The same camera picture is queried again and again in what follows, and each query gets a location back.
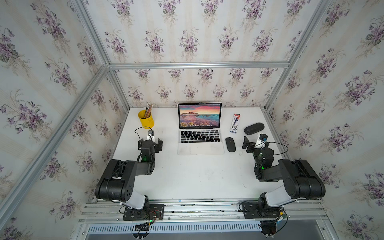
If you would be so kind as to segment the black glasses case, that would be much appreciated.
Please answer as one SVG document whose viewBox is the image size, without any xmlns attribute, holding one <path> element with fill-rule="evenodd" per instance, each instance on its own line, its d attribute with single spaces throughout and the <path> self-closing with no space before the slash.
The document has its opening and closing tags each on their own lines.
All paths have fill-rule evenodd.
<svg viewBox="0 0 384 240">
<path fill-rule="evenodd" d="M 244 128 L 244 133 L 248 136 L 261 132 L 265 129 L 263 123 L 255 123 Z"/>
</svg>

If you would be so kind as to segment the pencils in cup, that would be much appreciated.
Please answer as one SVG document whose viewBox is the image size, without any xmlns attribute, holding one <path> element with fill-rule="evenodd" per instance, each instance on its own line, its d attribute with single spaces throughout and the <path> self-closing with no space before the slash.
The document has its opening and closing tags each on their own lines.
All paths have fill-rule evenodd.
<svg viewBox="0 0 384 240">
<path fill-rule="evenodd" d="M 145 110 L 145 114 L 144 114 L 144 119 L 147 119 L 150 114 L 151 114 L 151 111 L 152 111 L 152 107 L 153 105 L 152 104 L 148 104 L 147 107 L 146 107 L 146 110 Z"/>
</svg>

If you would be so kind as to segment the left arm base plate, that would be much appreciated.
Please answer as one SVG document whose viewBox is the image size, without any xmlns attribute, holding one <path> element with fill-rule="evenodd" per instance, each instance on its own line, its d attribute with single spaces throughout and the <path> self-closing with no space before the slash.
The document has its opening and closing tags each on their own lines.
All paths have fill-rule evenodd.
<svg viewBox="0 0 384 240">
<path fill-rule="evenodd" d="M 164 208 L 163 204 L 150 204 L 149 207 L 142 210 L 125 208 L 123 214 L 124 221 L 157 221 L 163 220 L 164 218 Z"/>
</svg>

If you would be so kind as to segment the aluminium enclosure frame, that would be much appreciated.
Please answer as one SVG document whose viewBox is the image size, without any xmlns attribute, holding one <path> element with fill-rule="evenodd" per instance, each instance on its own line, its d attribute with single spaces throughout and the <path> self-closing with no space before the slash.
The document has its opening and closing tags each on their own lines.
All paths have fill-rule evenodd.
<svg viewBox="0 0 384 240">
<path fill-rule="evenodd" d="M 314 10 L 308 24 L 303 32 L 301 39 L 296 44 L 293 54 L 288 61 L 236 61 L 236 62 L 163 62 L 163 63 L 112 63 L 109 59 L 105 48 L 102 46 L 100 35 L 97 33 L 95 25 L 90 17 L 84 1 L 73 1 L 76 13 L 79 15 L 81 23 L 83 24 L 88 38 L 96 48 L 96 54 L 101 58 L 102 65 L 98 72 L 93 76 L 89 84 L 82 91 L 75 103 L 71 106 L 67 114 L 59 123 L 57 129 L 47 142 L 39 150 L 37 156 L 27 166 L 26 170 L 22 173 L 16 181 L 13 188 L 8 193 L 7 197 L 1 203 L 1 227 L 8 222 L 14 212 L 18 209 L 25 196 L 31 189 L 37 175 L 42 171 L 45 164 L 49 161 L 50 154 L 52 154 L 63 141 L 67 135 L 70 127 L 80 115 L 81 111 L 86 106 L 87 101 L 91 97 L 92 92 L 101 83 L 104 77 L 108 76 L 112 81 L 112 86 L 118 96 L 120 97 L 126 111 L 129 110 L 129 104 L 123 87 L 116 76 L 113 75 L 114 70 L 133 70 L 133 69 L 198 69 L 198 68 L 211 68 L 211 69 L 229 69 L 237 67 L 245 68 L 264 68 L 264 67 L 278 67 L 283 69 L 283 73 L 279 78 L 271 97 L 268 99 L 266 106 L 270 108 L 272 102 L 277 98 L 278 91 L 281 89 L 283 80 L 287 77 L 288 72 L 293 68 L 302 54 L 305 45 L 308 43 L 310 36 L 313 34 L 315 28 L 319 24 L 321 18 L 326 12 L 330 1 L 320 1 Z"/>
</svg>

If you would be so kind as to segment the yellow pen cup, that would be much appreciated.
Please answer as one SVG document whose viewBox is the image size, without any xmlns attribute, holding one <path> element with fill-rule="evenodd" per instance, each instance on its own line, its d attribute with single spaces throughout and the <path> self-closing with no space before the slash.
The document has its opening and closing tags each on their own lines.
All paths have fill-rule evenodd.
<svg viewBox="0 0 384 240">
<path fill-rule="evenodd" d="M 146 114 L 146 111 L 142 110 L 138 113 L 138 117 L 144 129 L 150 129 L 154 127 L 155 122 L 151 113 Z"/>
</svg>

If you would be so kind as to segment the black wireless mouse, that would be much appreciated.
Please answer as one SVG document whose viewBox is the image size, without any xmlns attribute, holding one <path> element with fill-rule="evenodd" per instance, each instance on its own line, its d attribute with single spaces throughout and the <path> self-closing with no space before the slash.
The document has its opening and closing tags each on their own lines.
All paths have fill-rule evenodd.
<svg viewBox="0 0 384 240">
<path fill-rule="evenodd" d="M 234 139 L 231 137 L 227 137 L 225 139 L 225 141 L 226 141 L 226 146 L 227 146 L 228 152 L 234 153 L 236 151 L 236 144 L 235 144 Z"/>
</svg>

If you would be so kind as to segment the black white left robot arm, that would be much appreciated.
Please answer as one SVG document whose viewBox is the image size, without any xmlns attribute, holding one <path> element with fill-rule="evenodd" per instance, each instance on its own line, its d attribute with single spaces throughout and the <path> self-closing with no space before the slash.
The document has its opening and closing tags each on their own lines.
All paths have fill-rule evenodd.
<svg viewBox="0 0 384 240">
<path fill-rule="evenodd" d="M 108 162 L 99 182 L 95 196 L 97 199 L 119 202 L 132 210 L 147 210 L 149 198 L 134 189 L 137 176 L 151 175 L 156 166 L 156 154 L 163 150 L 163 141 L 139 140 L 140 154 L 135 161 L 112 159 Z"/>
</svg>

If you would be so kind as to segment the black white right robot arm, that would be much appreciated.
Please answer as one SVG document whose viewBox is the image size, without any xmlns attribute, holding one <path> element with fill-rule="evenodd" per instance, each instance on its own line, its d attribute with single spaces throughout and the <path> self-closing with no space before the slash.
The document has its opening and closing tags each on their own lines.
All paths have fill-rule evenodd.
<svg viewBox="0 0 384 240">
<path fill-rule="evenodd" d="M 278 208 L 295 200 L 324 197 L 326 187 L 308 161 L 282 159 L 273 165 L 275 153 L 269 148 L 267 138 L 267 135 L 261 134 L 257 142 L 250 142 L 244 137 L 242 144 L 242 148 L 254 157 L 254 173 L 259 182 L 283 182 L 277 189 L 260 195 L 258 208 Z"/>
</svg>

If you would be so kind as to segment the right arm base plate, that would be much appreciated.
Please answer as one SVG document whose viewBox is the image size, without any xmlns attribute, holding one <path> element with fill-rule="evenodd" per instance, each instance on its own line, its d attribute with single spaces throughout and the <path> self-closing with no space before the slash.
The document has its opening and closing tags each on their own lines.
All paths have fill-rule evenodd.
<svg viewBox="0 0 384 240">
<path fill-rule="evenodd" d="M 244 214 L 245 219 L 279 219 L 283 210 L 277 207 L 261 207 L 258 203 L 241 202 L 239 210 Z"/>
</svg>

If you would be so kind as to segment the aluminium mounting rail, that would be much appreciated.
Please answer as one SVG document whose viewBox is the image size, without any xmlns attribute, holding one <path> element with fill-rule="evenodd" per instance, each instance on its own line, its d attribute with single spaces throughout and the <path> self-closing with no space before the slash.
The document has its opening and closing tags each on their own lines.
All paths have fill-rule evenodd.
<svg viewBox="0 0 384 240">
<path fill-rule="evenodd" d="M 164 205 L 162 223 L 175 222 L 227 222 L 251 221 L 240 210 L 241 202 L 255 199 L 205 199 L 205 200 L 151 200 L 151 204 Z M 123 208 L 117 203 L 98 201 L 85 204 L 79 216 L 79 224 L 121 223 Z M 320 201 L 302 200 L 284 206 L 288 220 L 328 220 Z"/>
</svg>

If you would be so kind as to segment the white marker box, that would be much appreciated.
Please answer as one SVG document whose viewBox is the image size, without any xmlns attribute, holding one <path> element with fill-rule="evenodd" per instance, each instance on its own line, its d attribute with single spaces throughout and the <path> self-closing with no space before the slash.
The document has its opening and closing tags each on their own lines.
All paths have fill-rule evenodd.
<svg viewBox="0 0 384 240">
<path fill-rule="evenodd" d="M 233 133 L 233 134 L 237 133 L 240 118 L 241 118 L 240 114 L 234 114 L 233 120 L 231 123 L 230 133 Z"/>
</svg>

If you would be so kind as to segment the silver laptop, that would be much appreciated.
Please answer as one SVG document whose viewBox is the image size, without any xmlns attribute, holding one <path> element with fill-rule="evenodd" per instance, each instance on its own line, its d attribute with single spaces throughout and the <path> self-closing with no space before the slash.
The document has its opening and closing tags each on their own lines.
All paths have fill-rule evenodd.
<svg viewBox="0 0 384 240">
<path fill-rule="evenodd" d="M 179 103 L 178 154 L 181 156 L 223 154 L 221 116 L 222 103 Z"/>
</svg>

